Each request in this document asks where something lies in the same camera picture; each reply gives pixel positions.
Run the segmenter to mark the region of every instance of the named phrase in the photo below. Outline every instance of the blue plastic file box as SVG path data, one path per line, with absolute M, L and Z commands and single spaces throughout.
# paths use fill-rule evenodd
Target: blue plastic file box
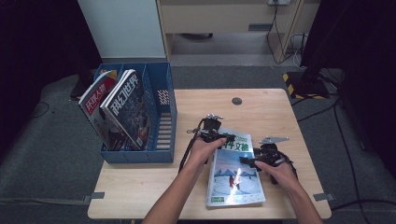
M 169 63 L 102 63 L 96 71 L 117 70 L 118 77 L 127 69 L 142 76 L 148 107 L 150 132 L 144 151 L 107 151 L 101 155 L 108 163 L 170 163 L 174 160 L 177 106 Z

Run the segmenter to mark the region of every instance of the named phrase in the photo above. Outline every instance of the power strip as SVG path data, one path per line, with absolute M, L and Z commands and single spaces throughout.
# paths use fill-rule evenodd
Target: power strip
M 288 6 L 290 5 L 290 0 L 268 0 L 268 5 Z

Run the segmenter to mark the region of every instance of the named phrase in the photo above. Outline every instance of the finger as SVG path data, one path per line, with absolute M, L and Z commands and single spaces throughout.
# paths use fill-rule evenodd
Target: finger
M 261 168 L 262 170 L 265 171 L 265 173 L 271 175 L 272 172 L 274 171 L 274 167 L 268 165 L 267 163 L 263 162 L 263 161 L 254 161 L 254 163 Z
M 227 138 L 220 138 L 214 142 L 211 142 L 210 144 L 212 144 L 214 148 L 218 148 L 218 147 L 221 147 L 222 145 L 224 145 L 224 143 L 226 141 L 227 141 Z

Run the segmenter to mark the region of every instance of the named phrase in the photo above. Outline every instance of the magazine cover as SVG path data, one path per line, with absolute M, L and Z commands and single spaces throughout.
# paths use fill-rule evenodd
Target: magazine cover
M 257 170 L 239 160 L 239 157 L 254 158 L 250 134 L 226 128 L 220 128 L 219 133 L 234 134 L 236 137 L 234 142 L 224 144 L 213 155 L 206 205 L 230 206 L 265 202 Z
M 101 104 L 106 115 L 126 135 L 133 150 L 145 150 L 149 139 L 149 115 L 142 78 L 134 69 L 122 74 L 119 84 Z
M 78 105 L 87 116 L 92 127 L 101 137 L 107 150 L 120 150 L 125 142 L 114 123 L 106 117 L 100 104 L 111 93 L 117 83 L 117 71 L 101 71 L 101 75 L 84 92 Z

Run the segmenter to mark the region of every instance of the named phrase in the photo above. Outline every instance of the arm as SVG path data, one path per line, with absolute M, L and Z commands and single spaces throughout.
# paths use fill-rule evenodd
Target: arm
M 255 161 L 255 163 L 268 175 L 272 175 L 288 193 L 299 223 L 323 223 L 317 209 L 287 163 L 283 162 L 277 167 L 272 167 L 262 161 Z
M 160 199 L 151 207 L 143 219 L 144 224 L 177 223 L 181 210 L 189 198 L 199 174 L 204 169 L 206 160 L 225 141 L 226 139 L 222 138 L 211 143 L 206 143 L 200 138 L 197 138 L 183 169 Z

